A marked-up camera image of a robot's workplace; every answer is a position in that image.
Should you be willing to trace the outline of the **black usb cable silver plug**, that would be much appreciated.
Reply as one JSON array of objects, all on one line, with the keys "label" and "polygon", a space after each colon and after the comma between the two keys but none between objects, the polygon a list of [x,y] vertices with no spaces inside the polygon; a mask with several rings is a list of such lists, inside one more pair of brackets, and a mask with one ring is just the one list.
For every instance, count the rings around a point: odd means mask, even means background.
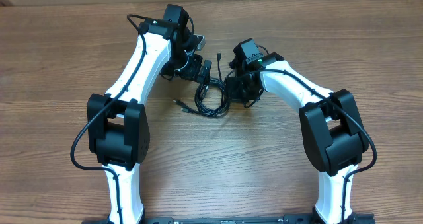
[{"label": "black usb cable silver plug", "polygon": [[[218,66],[218,73],[219,73],[219,79],[221,80],[222,79],[222,76],[221,76],[221,71],[220,71],[220,60],[221,60],[221,54],[220,53],[217,53],[217,66]],[[181,107],[181,110],[183,111],[183,112],[186,112],[186,113],[194,113],[194,114],[196,114],[194,111],[195,111],[195,109],[193,109],[193,108],[190,108],[188,105],[186,105],[185,103],[183,103],[182,101],[180,101],[180,100],[177,100],[177,99],[174,99],[173,100],[173,102],[174,103],[176,103],[177,105],[179,105],[180,107]]]}]

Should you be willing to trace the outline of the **black usb cable white plug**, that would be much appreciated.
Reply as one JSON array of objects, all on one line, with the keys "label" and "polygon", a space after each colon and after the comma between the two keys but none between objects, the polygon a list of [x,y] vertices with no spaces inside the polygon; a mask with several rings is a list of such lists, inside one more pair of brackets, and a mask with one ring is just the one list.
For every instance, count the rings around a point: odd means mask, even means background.
[{"label": "black usb cable white plug", "polygon": [[220,79],[212,78],[208,84],[200,84],[194,95],[195,113],[209,117],[222,118],[228,113],[230,102],[227,89]]}]

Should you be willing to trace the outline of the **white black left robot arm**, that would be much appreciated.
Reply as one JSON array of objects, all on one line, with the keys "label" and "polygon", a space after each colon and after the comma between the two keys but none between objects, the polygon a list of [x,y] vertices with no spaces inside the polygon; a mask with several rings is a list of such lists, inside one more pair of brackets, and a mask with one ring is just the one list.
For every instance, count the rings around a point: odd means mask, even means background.
[{"label": "white black left robot arm", "polygon": [[111,210],[103,223],[143,221],[139,169],[150,142],[145,104],[156,78],[210,81],[210,61],[195,53],[205,38],[194,33],[193,20],[183,7],[168,4],[160,19],[142,16],[136,23],[135,18],[127,15],[137,32],[135,50],[118,80],[104,94],[88,99],[87,123],[70,150],[71,162],[88,170],[75,158],[79,140],[88,135],[89,150],[99,163],[96,170],[105,172],[108,180]]}]

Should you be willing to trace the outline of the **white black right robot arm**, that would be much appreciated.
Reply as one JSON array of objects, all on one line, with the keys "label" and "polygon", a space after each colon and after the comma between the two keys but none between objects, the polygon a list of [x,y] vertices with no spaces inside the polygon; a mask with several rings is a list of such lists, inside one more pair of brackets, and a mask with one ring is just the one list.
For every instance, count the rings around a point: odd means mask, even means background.
[{"label": "white black right robot arm", "polygon": [[375,223],[374,215],[355,213],[350,206],[362,155],[375,147],[352,94],[316,85],[277,53],[237,52],[229,66],[234,70],[225,80],[230,98],[253,102],[266,91],[298,112],[305,154],[318,172],[312,212],[285,214],[280,223]]}]

